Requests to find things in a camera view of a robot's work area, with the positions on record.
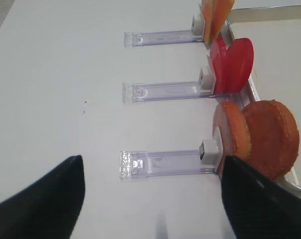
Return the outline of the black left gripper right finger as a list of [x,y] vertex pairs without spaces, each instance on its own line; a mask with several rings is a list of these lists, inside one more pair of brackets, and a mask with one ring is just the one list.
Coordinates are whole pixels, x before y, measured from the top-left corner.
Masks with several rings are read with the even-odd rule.
[[238,239],[301,239],[301,199],[235,156],[226,156],[222,202]]

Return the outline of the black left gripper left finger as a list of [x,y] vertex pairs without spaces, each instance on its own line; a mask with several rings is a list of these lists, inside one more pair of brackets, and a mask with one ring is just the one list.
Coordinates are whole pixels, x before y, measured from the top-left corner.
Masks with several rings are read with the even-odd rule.
[[68,239],[84,198],[83,158],[71,156],[0,203],[0,239]]

